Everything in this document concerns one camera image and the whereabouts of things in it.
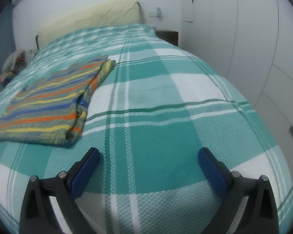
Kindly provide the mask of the multicolour striped knit sweater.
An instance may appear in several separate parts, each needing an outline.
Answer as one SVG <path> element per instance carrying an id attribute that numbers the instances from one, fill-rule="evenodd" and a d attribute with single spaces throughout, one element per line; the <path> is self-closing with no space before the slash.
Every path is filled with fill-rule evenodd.
<path id="1" fill-rule="evenodd" d="M 0 117 L 0 142 L 74 144 L 81 137 L 94 91 L 115 63 L 107 55 L 97 56 L 23 88 Z"/>

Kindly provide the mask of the pile of clothes by bed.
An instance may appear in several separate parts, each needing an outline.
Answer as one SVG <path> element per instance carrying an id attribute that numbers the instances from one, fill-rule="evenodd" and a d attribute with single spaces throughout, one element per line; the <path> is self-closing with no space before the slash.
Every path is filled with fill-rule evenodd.
<path id="1" fill-rule="evenodd" d="M 0 82 L 17 76 L 32 61 L 32 50 L 17 49 L 11 53 L 2 66 Z"/>

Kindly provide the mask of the teal white checked bedspread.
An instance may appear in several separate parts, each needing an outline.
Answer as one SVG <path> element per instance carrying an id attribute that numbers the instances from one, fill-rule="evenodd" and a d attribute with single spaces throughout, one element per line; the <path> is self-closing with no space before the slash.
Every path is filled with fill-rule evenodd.
<path id="1" fill-rule="evenodd" d="M 97 233 L 201 233 L 221 203 L 197 161 L 207 147 L 230 170 L 268 176 L 279 231 L 287 233 L 293 185 L 271 132 L 227 79 L 149 25 L 93 28 L 51 42 L 0 93 L 0 117 L 26 85 L 104 54 L 116 65 L 94 92 L 74 146 L 0 142 L 0 219 L 10 232 L 18 232 L 32 175 L 54 177 L 96 147 L 100 165 L 77 205 Z"/>

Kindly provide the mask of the blue-grey curtain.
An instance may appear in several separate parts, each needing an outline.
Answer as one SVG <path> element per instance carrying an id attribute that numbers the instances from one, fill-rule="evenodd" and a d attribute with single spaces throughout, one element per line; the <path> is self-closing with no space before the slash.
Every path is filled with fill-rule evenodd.
<path id="1" fill-rule="evenodd" d="M 0 75 L 3 63 L 16 50 L 13 33 L 13 6 L 8 2 L 0 13 Z M 0 92 L 4 87 L 0 82 Z"/>

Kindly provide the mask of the white wardrobe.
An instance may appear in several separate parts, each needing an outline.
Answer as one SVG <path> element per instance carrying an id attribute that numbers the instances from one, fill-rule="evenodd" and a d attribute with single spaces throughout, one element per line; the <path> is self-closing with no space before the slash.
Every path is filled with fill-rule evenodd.
<path id="1" fill-rule="evenodd" d="M 293 166 L 293 0 L 181 0 L 182 47 L 227 78 Z"/>

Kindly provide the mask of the dark wooden nightstand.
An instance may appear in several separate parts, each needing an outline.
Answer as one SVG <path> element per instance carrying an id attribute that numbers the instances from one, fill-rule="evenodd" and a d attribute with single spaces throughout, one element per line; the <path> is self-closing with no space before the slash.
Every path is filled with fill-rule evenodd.
<path id="1" fill-rule="evenodd" d="M 178 40 L 179 40 L 179 32 L 178 31 L 172 31 L 172 30 L 155 30 L 155 34 L 158 38 L 174 45 L 178 46 Z"/>

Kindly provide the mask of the cream padded headboard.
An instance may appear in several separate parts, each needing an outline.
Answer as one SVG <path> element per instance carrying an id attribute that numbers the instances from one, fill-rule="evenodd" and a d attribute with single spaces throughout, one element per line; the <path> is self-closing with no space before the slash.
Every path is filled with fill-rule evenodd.
<path id="1" fill-rule="evenodd" d="M 75 12 L 41 28 L 35 40 L 37 48 L 41 49 L 53 40 L 77 30 L 140 22 L 138 1 L 112 1 Z"/>

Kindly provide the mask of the wall socket with blue plug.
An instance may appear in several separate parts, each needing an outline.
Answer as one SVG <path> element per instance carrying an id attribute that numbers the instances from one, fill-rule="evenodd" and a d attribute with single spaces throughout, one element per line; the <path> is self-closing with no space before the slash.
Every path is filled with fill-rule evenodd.
<path id="1" fill-rule="evenodd" d="M 162 19 L 166 17 L 166 13 L 160 7 L 157 7 L 154 11 L 148 12 L 148 17 Z"/>

